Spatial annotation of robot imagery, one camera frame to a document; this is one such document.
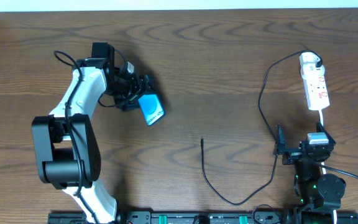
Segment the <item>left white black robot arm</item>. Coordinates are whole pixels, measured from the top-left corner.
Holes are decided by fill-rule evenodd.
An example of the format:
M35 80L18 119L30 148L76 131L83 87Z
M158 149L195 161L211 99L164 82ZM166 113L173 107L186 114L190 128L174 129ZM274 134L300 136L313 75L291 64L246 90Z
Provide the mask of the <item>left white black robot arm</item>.
M90 57L69 57L64 63L73 78L61 102L32 121L40 180L70 195L84 212L81 218L57 215L61 223L127 223L99 178L101 154L91 118L101 97L111 96L112 107L122 111L141 109L148 126L165 115L152 79L136 74L127 60L117 67L116 53L107 42L95 42Z

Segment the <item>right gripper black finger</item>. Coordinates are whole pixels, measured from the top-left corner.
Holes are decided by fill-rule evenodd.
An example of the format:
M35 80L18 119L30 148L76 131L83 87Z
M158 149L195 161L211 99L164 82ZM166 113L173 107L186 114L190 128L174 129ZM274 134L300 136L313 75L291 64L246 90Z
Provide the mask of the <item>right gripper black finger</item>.
M330 137L329 133L325 130L324 126L319 121L316 123L316 132L324 133L327 137Z
M276 130L277 136L275 141L275 155L282 155L287 151L287 144L283 129L279 123L276 125Z

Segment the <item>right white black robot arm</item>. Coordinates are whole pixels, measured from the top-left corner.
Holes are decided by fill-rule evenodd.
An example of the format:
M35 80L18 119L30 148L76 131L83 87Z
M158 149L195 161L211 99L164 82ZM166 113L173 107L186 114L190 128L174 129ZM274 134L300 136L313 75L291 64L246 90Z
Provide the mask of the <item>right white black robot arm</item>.
M288 147L282 127L278 124L275 141L276 155L282 156L283 165L295 166L293 188L301 204L284 211L284 223L333 223L334 211L341 207L346 182L334 175L323 174L322 163L327 160L336 145L321 123L316 132L297 147Z

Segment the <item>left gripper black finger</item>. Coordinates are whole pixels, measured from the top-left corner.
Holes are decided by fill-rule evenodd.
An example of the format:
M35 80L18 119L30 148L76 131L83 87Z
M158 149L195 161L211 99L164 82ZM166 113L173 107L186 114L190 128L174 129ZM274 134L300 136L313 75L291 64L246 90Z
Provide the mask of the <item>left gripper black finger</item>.
M145 94L156 94L154 81L148 75L144 76L144 88L145 88Z
M140 108L140 106L137 103L126 103L122 106L123 112L136 110L138 108Z

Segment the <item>blue Galaxy smartphone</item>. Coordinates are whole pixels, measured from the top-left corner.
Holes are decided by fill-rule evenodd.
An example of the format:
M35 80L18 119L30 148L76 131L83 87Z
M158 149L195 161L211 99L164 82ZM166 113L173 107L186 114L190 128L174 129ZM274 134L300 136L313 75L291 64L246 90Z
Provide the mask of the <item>blue Galaxy smartphone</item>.
M156 94L143 95L138 102L148 126L153 125L165 115L165 110Z

